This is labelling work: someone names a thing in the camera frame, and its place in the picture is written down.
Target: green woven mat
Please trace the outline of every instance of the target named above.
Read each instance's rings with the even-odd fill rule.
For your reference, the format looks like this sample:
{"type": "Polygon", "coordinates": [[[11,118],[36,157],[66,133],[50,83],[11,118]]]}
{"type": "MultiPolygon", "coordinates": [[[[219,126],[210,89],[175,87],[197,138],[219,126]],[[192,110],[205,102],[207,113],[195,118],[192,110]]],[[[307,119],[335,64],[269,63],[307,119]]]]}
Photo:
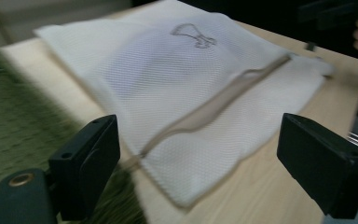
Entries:
{"type": "MultiPolygon", "coordinates": [[[[80,128],[0,56],[0,180],[21,169],[48,168],[48,157],[80,128]]],[[[115,170],[85,223],[145,223],[128,172],[115,170]]]]}

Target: wooden table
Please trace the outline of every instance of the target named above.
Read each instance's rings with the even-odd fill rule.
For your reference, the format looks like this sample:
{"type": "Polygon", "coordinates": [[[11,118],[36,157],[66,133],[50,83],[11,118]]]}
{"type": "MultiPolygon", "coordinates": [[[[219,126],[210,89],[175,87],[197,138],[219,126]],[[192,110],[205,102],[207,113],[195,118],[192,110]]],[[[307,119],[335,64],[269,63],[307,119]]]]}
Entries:
{"type": "MultiPolygon", "coordinates": [[[[117,18],[131,9],[111,16],[117,18]]],[[[358,60],[317,48],[304,50],[303,42],[240,23],[268,41],[310,57],[318,56],[336,72],[315,94],[300,115],[314,119],[342,136],[351,129],[358,108],[358,60]]],[[[75,77],[38,38],[2,48],[7,58],[48,98],[84,125],[104,116],[75,77]]],[[[193,207],[173,205],[143,170],[132,173],[136,190],[150,223],[321,223],[315,201],[288,174],[276,157],[278,133],[193,207]]],[[[122,143],[123,158],[128,158],[122,143]]]]}

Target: table surface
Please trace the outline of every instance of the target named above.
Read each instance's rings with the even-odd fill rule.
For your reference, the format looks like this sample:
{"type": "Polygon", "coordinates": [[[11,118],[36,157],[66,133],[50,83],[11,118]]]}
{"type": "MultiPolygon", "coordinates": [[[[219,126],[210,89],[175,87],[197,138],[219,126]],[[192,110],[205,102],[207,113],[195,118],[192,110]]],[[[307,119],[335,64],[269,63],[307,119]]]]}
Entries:
{"type": "MultiPolygon", "coordinates": [[[[108,18],[131,13],[130,9],[108,18]]],[[[268,41],[305,56],[321,57],[336,72],[299,113],[341,136],[347,136],[358,108],[358,60],[316,48],[303,42],[240,23],[268,41]]],[[[84,125],[104,116],[67,68],[39,38],[2,48],[7,58],[57,106],[84,125]]],[[[143,170],[132,173],[136,191],[150,223],[321,223],[323,214],[307,193],[288,174],[276,157],[278,133],[243,160],[218,186],[194,206],[180,208],[164,196],[143,170]]],[[[122,158],[128,156],[121,142],[122,158]]]]}

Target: white mesh bag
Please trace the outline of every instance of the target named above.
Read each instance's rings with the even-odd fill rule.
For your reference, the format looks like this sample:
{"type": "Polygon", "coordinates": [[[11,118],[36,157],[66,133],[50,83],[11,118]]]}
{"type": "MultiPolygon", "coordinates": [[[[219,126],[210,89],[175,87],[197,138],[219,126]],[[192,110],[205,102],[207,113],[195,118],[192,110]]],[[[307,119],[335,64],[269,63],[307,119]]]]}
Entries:
{"type": "MultiPolygon", "coordinates": [[[[98,22],[94,27],[113,31],[123,21],[98,22]]],[[[323,84],[323,75],[331,72],[328,64],[290,54],[221,14],[155,21],[141,30],[123,40],[124,45],[105,51],[88,73],[76,70],[75,56],[62,49],[70,40],[55,41],[67,35],[65,29],[54,35],[42,30],[39,35],[106,111],[117,115],[119,133],[131,153],[138,156],[150,147],[140,159],[142,167],[180,206],[191,205],[266,143],[278,130],[282,114],[297,113],[323,84]],[[260,69],[285,57],[289,60],[263,75],[266,70],[260,69]],[[236,98],[225,95],[234,90],[231,85],[242,83],[252,85],[236,98]],[[200,112],[219,95],[228,102],[222,109],[204,107],[200,112]],[[191,117],[184,125],[196,129],[177,128],[150,145],[176,121],[191,117]],[[211,119],[197,124],[205,117],[211,119]]],[[[98,45],[90,39],[89,44],[98,45]]]]}

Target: mesh laundry bag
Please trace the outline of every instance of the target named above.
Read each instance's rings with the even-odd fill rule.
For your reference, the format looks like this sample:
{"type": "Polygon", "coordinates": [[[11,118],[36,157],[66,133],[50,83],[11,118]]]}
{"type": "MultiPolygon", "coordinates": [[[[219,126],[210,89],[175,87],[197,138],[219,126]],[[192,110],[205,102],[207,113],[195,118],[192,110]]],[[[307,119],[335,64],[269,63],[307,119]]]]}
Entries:
{"type": "MultiPolygon", "coordinates": [[[[123,22],[85,25],[92,32],[123,22]]],[[[117,114],[131,153],[180,206],[191,205],[262,146],[278,130],[282,113],[298,112],[331,72],[320,60],[290,54],[224,15],[205,12],[148,24],[105,52],[93,69],[77,72],[79,51],[64,50],[75,49],[70,40],[57,42],[70,35],[68,29],[73,26],[38,33],[100,104],[117,114]],[[241,83],[245,88],[230,96],[241,83]],[[219,96],[227,104],[205,107],[219,96]],[[182,126],[174,127],[178,121],[182,126]]],[[[88,55],[96,52],[97,47],[88,55]]]]}

